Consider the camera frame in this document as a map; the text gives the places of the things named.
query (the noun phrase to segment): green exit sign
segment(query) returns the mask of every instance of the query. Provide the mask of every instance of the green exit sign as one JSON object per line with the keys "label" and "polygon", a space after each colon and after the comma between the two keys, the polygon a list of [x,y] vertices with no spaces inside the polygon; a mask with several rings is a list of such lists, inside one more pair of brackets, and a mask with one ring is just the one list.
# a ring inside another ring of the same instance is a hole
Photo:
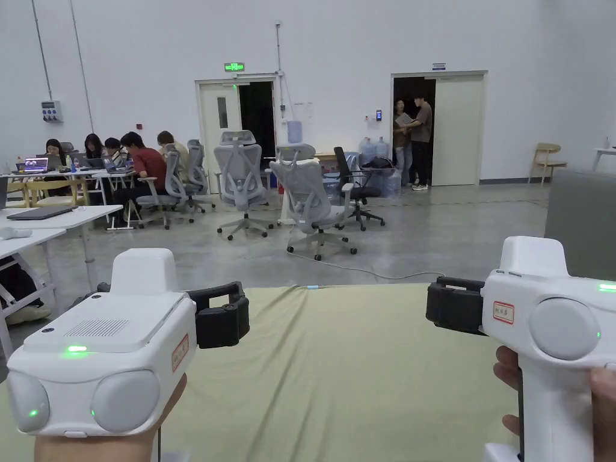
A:
{"label": "green exit sign", "polygon": [[244,72],[244,63],[225,63],[225,72]]}

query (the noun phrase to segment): office chair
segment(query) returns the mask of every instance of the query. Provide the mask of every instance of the office chair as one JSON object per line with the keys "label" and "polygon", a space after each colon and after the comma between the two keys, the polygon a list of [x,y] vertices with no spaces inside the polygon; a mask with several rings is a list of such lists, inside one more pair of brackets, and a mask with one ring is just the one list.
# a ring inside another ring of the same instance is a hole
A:
{"label": "office chair", "polygon": [[176,176],[177,160],[180,153],[176,150],[173,144],[167,145],[167,175],[164,179],[164,188],[167,191],[166,195],[161,195],[156,192],[154,186],[155,177],[139,178],[138,180],[147,183],[150,187],[150,196],[141,196],[136,199],[138,205],[146,208],[157,208],[157,213],[148,216],[146,219],[139,220],[139,228],[143,229],[144,225],[158,219],[163,219],[165,229],[169,229],[168,219],[170,211],[175,211],[176,208],[183,206],[188,197],[184,190],[184,185]]}
{"label": "office chair", "polygon": [[188,140],[187,147],[188,165],[186,166],[186,168],[189,183],[184,184],[184,190],[186,191],[186,195],[188,196],[186,204],[192,208],[192,212],[190,214],[190,219],[188,220],[188,222],[193,223],[195,222],[193,217],[195,216],[195,212],[198,209],[201,211],[201,213],[205,213],[205,209],[202,207],[203,204],[209,203],[212,206],[212,209],[216,208],[216,204],[206,202],[205,200],[194,199],[194,196],[204,195],[208,192],[208,175],[203,169],[205,148],[199,140]]}
{"label": "office chair", "polygon": [[242,228],[258,229],[263,237],[267,237],[265,226],[272,229],[274,225],[269,220],[252,219],[248,216],[251,205],[267,201],[259,172],[261,146],[256,144],[249,130],[227,131],[222,133],[221,145],[214,148],[214,156],[221,169],[222,200],[244,212],[244,218],[225,223],[216,232],[220,234],[223,228],[235,226],[227,236],[230,241]]}
{"label": "office chair", "polygon": [[342,188],[347,183],[353,183],[355,186],[353,191],[351,191],[351,199],[355,201],[355,210],[349,216],[355,217],[356,221],[359,221],[360,229],[362,231],[366,231],[366,227],[363,224],[362,217],[366,217],[368,220],[374,218],[375,220],[381,221],[381,226],[385,226],[385,220],[376,215],[372,215],[367,210],[362,210],[360,202],[366,205],[368,203],[368,197],[379,197],[381,195],[381,190],[379,188],[374,188],[372,186],[366,186],[368,180],[370,179],[371,172],[370,171],[361,171],[355,170],[351,171],[349,169],[349,165],[347,164],[346,157],[344,156],[344,151],[341,147],[335,147],[334,152],[336,154],[336,161],[338,163],[338,170],[340,170],[340,181],[338,182],[338,191],[342,192]]}
{"label": "office chair", "polygon": [[348,238],[325,233],[326,229],[344,223],[353,185],[349,183],[342,187],[343,206],[331,205],[323,185],[321,165],[317,160],[280,160],[270,162],[270,167],[285,188],[289,215],[300,231],[306,234],[303,238],[290,238],[286,251],[293,253],[296,245],[316,242],[314,259],[321,261],[321,247],[328,242],[348,248],[355,255],[357,249],[348,244]]}

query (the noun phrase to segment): chair armrest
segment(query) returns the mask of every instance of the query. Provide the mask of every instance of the chair armrest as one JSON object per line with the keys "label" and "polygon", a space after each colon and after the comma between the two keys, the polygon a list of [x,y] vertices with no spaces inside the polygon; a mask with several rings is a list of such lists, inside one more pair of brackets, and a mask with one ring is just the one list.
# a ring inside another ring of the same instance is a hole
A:
{"label": "chair armrest", "polygon": [[150,187],[150,193],[152,194],[152,197],[154,197],[154,202],[159,206],[160,201],[158,200],[158,193],[156,192],[156,188],[154,188],[154,180],[157,180],[157,178],[155,176],[149,176],[147,178],[138,178],[138,180],[148,184]]}

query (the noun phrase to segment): bottle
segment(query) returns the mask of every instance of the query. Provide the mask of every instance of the bottle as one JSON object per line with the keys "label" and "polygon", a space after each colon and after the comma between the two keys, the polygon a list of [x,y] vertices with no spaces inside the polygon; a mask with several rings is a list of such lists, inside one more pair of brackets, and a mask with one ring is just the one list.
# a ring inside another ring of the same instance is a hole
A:
{"label": "bottle", "polygon": [[376,144],[376,156],[377,157],[385,157],[389,158],[389,145],[383,141],[383,137],[379,139],[379,142]]}

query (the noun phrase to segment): sneaker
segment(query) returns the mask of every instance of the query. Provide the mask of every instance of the sneaker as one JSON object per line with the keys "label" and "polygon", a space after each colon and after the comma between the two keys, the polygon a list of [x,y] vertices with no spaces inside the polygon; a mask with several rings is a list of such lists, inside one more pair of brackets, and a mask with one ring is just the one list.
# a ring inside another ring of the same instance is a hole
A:
{"label": "sneaker", "polygon": [[38,321],[51,315],[51,310],[44,306],[38,307],[34,305],[27,305],[22,309],[14,312],[12,315],[6,318],[6,323],[9,326],[21,324],[23,322]]}

